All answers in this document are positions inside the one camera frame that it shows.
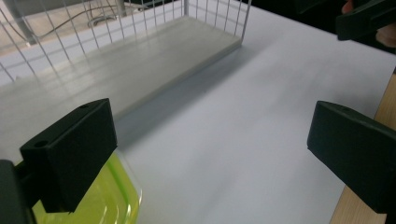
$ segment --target black plastic clamp jaw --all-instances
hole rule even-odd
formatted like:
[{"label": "black plastic clamp jaw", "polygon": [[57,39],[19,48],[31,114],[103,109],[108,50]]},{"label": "black plastic clamp jaw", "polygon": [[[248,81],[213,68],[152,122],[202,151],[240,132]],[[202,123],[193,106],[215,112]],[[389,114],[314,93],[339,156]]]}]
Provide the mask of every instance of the black plastic clamp jaw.
[{"label": "black plastic clamp jaw", "polygon": [[317,102],[307,144],[374,211],[394,217],[395,131],[345,106]]},{"label": "black plastic clamp jaw", "polygon": [[355,9],[335,20],[339,40],[355,39],[396,22],[396,0],[354,0]]},{"label": "black plastic clamp jaw", "polygon": [[22,163],[0,161],[0,224],[35,223],[38,200],[74,212],[116,147],[108,99],[76,108],[21,147]]}]

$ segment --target wooden edge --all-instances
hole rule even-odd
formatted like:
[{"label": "wooden edge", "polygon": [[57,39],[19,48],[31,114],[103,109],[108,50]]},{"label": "wooden edge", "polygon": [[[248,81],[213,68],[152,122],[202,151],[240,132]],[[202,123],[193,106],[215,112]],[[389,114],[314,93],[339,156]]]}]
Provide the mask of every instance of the wooden edge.
[{"label": "wooden edge", "polygon": [[[376,111],[375,120],[396,130],[396,69]],[[386,219],[386,214],[377,214],[345,186],[330,223],[383,224]]]}]

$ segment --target white wire basket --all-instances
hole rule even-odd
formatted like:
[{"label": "white wire basket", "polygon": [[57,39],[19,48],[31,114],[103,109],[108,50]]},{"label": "white wire basket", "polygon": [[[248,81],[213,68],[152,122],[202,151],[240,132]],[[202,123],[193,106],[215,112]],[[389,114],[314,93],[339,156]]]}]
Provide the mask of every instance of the white wire basket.
[{"label": "white wire basket", "polygon": [[[49,0],[3,1],[0,148],[14,150],[0,156],[13,161],[20,159],[19,146],[65,111],[109,98],[117,120],[237,49],[251,4],[58,0],[58,6],[46,6]],[[44,24],[47,29],[40,30]]]},{"label": "white wire basket", "polygon": [[[57,63],[143,34],[153,27],[185,16],[243,38],[250,6],[250,2],[246,5],[234,0],[168,0],[167,4],[164,0],[139,0],[141,5],[133,4],[131,0],[127,3],[113,0],[112,4],[101,0],[58,0],[49,3],[54,5],[53,2],[59,2],[59,6],[46,7],[49,4],[47,1],[4,0],[6,7],[1,11],[3,43],[0,48],[0,83],[35,75]],[[94,17],[93,11],[100,15]],[[88,22],[76,21],[77,17]],[[101,19],[107,20],[93,27]],[[48,32],[35,32],[37,26],[45,25],[49,27]]]}]

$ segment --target white tabletop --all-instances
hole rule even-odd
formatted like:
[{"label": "white tabletop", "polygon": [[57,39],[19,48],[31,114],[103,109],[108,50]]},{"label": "white tabletop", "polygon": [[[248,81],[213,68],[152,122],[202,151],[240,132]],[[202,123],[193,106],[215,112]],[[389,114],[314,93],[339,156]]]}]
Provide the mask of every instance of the white tabletop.
[{"label": "white tabletop", "polygon": [[116,122],[139,223],[328,223],[344,184],[306,149],[315,103],[373,117],[395,59],[254,7],[242,48]]}]

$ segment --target wire mesh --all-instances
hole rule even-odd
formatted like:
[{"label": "wire mesh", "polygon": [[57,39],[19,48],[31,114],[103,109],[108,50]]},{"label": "wire mesh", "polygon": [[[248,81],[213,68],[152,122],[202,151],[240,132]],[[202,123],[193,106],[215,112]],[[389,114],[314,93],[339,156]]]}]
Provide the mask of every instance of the wire mesh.
[{"label": "wire mesh", "polygon": [[251,5],[251,0],[247,4],[242,0],[58,2],[56,6],[50,0],[0,2],[4,34],[0,35],[0,85],[184,16],[243,39]]}]

